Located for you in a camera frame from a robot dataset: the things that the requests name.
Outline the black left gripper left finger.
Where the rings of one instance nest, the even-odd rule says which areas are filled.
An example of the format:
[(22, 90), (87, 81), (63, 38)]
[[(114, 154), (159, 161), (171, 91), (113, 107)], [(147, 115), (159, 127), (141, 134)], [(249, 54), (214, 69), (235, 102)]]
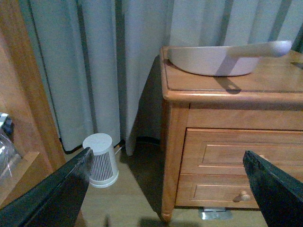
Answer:
[(85, 198), (93, 152), (85, 148), (0, 210), (2, 227), (72, 227)]

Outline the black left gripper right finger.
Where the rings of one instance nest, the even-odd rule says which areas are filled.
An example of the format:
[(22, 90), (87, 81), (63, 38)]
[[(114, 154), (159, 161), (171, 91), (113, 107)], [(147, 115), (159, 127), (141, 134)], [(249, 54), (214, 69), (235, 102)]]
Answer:
[(250, 189), (269, 227), (303, 225), (303, 183), (253, 151), (243, 165)]

